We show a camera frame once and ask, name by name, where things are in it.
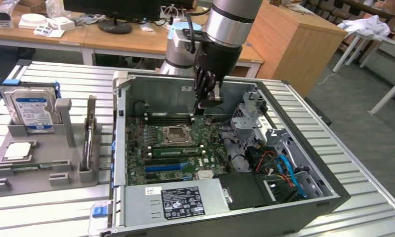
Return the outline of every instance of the circuit board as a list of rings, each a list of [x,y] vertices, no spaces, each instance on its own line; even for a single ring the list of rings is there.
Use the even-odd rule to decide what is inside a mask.
[[[193,125],[151,126],[141,118],[129,118],[129,185],[195,180],[202,170],[226,173],[225,146],[210,138],[219,123],[211,121],[195,116]]]

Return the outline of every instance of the warning label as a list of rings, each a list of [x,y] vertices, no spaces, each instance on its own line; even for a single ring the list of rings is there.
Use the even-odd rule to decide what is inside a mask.
[[[167,220],[205,215],[198,187],[163,190],[162,197]]]

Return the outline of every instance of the monitor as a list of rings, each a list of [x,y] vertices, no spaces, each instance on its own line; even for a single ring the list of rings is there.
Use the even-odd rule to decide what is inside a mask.
[[[127,34],[133,27],[119,19],[147,19],[157,21],[161,15],[162,0],[63,0],[64,9],[87,14],[103,14],[114,17],[113,21],[99,22],[102,30],[114,34]]]

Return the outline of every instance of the hard drive label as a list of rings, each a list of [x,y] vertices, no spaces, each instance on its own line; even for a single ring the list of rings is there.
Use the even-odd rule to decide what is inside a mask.
[[[163,190],[162,199],[167,220],[205,215],[198,187]]]
[[[18,109],[26,126],[32,129],[52,127],[51,114],[46,110],[48,103],[44,98],[18,98]]]

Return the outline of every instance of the cardboard box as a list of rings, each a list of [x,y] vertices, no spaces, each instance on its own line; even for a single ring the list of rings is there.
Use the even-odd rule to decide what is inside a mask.
[[[46,10],[46,1],[44,0],[20,0],[19,4],[15,7],[16,11],[24,13],[39,13]]]

